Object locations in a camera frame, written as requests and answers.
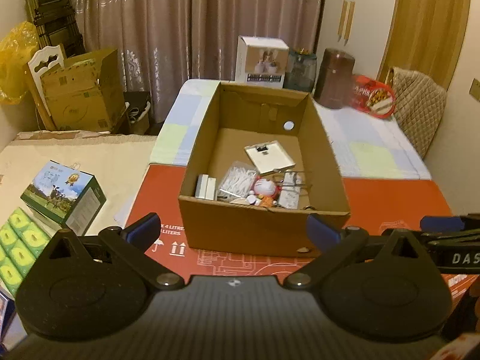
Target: white wardrobe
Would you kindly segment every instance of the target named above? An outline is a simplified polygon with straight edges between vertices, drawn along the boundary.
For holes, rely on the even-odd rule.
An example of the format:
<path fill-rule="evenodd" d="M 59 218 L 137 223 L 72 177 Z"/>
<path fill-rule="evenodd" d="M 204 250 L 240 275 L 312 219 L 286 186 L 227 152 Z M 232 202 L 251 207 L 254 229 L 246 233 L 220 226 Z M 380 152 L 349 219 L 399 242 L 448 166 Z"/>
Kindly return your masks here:
<path fill-rule="evenodd" d="M 317 44 L 318 67 L 326 48 L 355 57 L 354 74 L 376 79 L 385 52 L 395 0 L 325 0 Z"/>

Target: brown thermos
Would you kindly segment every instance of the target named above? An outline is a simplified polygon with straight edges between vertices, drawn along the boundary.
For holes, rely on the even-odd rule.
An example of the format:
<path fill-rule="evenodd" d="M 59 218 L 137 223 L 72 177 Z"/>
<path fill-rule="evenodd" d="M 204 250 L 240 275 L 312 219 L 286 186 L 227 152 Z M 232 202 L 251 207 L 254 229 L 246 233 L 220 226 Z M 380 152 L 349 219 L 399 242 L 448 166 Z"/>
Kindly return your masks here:
<path fill-rule="evenodd" d="M 337 109 L 350 103 L 354 64 L 355 58 L 344 51 L 325 50 L 313 94 L 318 104 Z"/>

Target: gray ribbed surface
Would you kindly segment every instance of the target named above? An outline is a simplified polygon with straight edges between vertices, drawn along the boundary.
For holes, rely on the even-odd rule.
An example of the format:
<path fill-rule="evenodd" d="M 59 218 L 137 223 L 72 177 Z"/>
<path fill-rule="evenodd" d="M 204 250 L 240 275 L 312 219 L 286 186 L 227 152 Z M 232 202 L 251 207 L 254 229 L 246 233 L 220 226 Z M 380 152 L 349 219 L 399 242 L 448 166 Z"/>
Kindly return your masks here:
<path fill-rule="evenodd" d="M 147 312 L 110 337 L 59 343 L 30 336 L 7 359 L 324 359 L 424 360 L 443 342 L 370 342 L 335 326 L 305 292 L 274 277 L 196 276 L 186 288 L 162 292 Z"/>

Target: plastic bag of white sticks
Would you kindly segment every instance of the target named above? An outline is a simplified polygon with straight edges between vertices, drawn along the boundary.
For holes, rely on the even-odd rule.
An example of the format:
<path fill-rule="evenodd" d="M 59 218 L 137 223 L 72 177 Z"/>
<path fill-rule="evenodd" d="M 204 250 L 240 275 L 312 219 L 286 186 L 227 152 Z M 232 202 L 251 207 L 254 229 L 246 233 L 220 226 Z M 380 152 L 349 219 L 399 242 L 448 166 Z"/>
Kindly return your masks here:
<path fill-rule="evenodd" d="M 257 178 L 257 169 L 246 163 L 235 161 L 218 185 L 217 199 L 229 202 L 245 198 Z"/>

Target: beige bed sheet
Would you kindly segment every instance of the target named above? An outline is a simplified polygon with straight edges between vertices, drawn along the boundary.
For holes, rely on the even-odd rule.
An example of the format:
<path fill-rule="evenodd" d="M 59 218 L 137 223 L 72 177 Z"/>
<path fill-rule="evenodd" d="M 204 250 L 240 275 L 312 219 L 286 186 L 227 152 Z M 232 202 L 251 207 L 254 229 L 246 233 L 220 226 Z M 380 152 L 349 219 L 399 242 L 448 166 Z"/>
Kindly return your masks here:
<path fill-rule="evenodd" d="M 0 152 L 0 225 L 17 207 L 31 213 L 20 195 L 49 160 L 95 175 L 104 191 L 106 203 L 87 235 L 98 234 L 104 227 L 117 225 L 114 215 L 125 204 L 132 202 L 138 192 L 155 138 L 112 135 L 62 140 L 14 140 Z M 54 233 L 44 223 L 40 225 L 51 235 Z"/>

